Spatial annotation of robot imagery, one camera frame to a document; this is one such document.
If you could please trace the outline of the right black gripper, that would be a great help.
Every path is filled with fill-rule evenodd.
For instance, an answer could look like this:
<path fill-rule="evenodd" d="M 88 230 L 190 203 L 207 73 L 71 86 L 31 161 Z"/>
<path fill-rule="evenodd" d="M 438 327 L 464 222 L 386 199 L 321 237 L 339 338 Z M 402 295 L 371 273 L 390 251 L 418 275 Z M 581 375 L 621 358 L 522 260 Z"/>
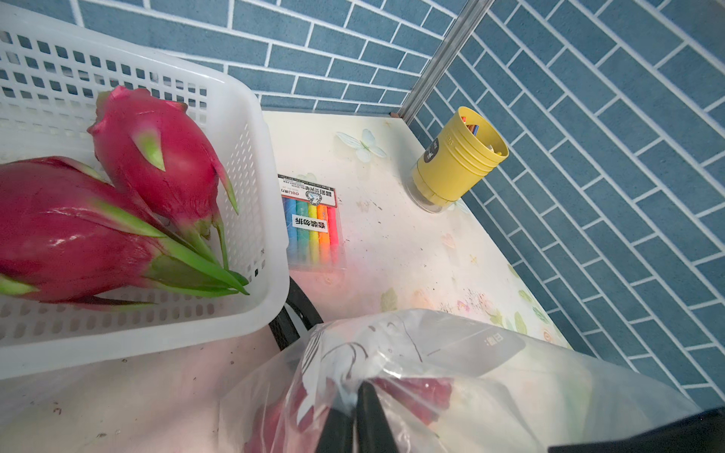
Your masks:
<path fill-rule="evenodd" d="M 630 438 L 555 445 L 549 452 L 723 452 L 724 408 L 715 408 Z"/>

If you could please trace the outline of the pink dragon fruit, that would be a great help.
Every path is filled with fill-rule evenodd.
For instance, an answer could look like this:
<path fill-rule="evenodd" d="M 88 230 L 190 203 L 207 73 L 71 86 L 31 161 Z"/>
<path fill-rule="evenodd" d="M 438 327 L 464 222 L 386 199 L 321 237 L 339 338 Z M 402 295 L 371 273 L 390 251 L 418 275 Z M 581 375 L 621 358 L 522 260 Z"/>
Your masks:
<path fill-rule="evenodd" d="M 1 166 L 5 296 L 122 311 L 140 305 L 103 294 L 134 286 L 215 298 L 245 294 L 247 283 L 78 160 L 51 156 Z"/>
<path fill-rule="evenodd" d="M 215 256 L 207 241 L 216 230 L 221 247 L 226 246 L 217 196 L 223 188 L 235 205 L 234 188 L 187 109 L 145 89 L 118 86 L 101 92 L 96 121 L 88 129 L 94 156 L 117 189 L 167 219 L 199 255 L 227 265 L 228 255 Z"/>

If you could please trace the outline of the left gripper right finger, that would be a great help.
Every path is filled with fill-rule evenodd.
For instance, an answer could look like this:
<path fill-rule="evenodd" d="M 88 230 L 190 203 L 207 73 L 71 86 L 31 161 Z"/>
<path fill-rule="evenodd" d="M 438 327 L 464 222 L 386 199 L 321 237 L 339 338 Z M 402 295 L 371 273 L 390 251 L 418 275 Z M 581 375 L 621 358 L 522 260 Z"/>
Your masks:
<path fill-rule="evenodd" d="M 355 413 L 360 453 L 398 453 L 383 406 L 369 381 L 363 381 L 358 389 Z"/>

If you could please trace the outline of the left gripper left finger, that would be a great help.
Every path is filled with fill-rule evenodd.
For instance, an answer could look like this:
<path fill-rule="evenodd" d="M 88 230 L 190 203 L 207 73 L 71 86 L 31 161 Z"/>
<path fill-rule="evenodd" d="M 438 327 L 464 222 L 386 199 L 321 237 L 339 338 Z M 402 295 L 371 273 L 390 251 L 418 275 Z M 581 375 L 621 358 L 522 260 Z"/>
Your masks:
<path fill-rule="evenodd" d="M 354 423 L 352 414 L 330 409 L 315 453 L 352 453 Z"/>

